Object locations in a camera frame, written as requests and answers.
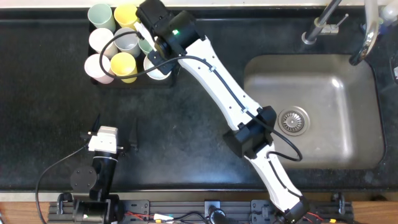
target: stainless steel sink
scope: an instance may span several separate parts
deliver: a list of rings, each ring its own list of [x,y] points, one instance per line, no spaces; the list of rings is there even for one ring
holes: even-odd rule
[[[275,129],[302,152],[285,167],[367,169],[384,154],[374,75],[349,55],[263,55],[245,68],[244,90],[278,114]],[[294,151],[273,135],[279,152]]]

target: faucet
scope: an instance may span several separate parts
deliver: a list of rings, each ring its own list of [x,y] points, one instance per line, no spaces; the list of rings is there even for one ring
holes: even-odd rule
[[[335,35],[338,33],[339,25],[348,17],[348,14],[346,14],[345,17],[336,25],[328,25],[326,22],[340,2],[341,0],[332,0],[321,16],[314,20],[310,31],[303,33],[302,40],[305,44],[314,44],[315,41],[317,41],[318,35]],[[379,11],[377,1],[364,0],[364,5],[366,13],[365,39],[357,53],[353,54],[349,58],[349,63],[352,65],[359,64],[366,56],[368,56],[379,32]]]

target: black tray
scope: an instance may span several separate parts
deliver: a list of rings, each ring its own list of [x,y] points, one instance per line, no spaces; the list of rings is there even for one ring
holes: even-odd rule
[[[115,32],[116,32],[121,27],[116,21],[115,21],[115,23],[116,23],[116,30],[115,30]],[[90,26],[89,26],[90,33],[93,32],[95,29],[96,29],[96,27],[90,23]],[[95,50],[93,50],[90,46],[88,46],[88,56],[93,55],[93,54],[97,54],[97,52]],[[137,72],[144,71],[145,56],[146,55],[141,51],[138,58],[135,58]],[[122,80],[114,79],[109,84],[102,84],[99,81],[95,80],[94,78],[90,78],[90,82],[93,85],[96,85],[101,88],[170,88],[174,85],[179,72],[180,72],[180,65],[177,64],[176,66],[174,66],[172,73],[169,75],[169,77],[167,77],[163,80],[154,80],[151,77],[149,77],[148,75],[141,75],[141,76],[137,77],[136,81],[134,81],[132,83],[125,83]]]

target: sink drain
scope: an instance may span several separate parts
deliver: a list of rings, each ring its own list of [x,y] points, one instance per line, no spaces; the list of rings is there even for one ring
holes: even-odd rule
[[[307,130],[310,120],[308,114],[298,106],[291,106],[279,114],[279,127],[284,133],[298,136]]]

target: wooden surface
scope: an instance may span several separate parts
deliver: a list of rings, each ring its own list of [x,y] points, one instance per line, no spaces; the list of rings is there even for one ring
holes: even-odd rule
[[[47,220],[49,203],[40,207]],[[355,219],[368,224],[398,223],[398,202],[353,202]],[[0,212],[5,224],[41,224],[34,202],[0,202]]]

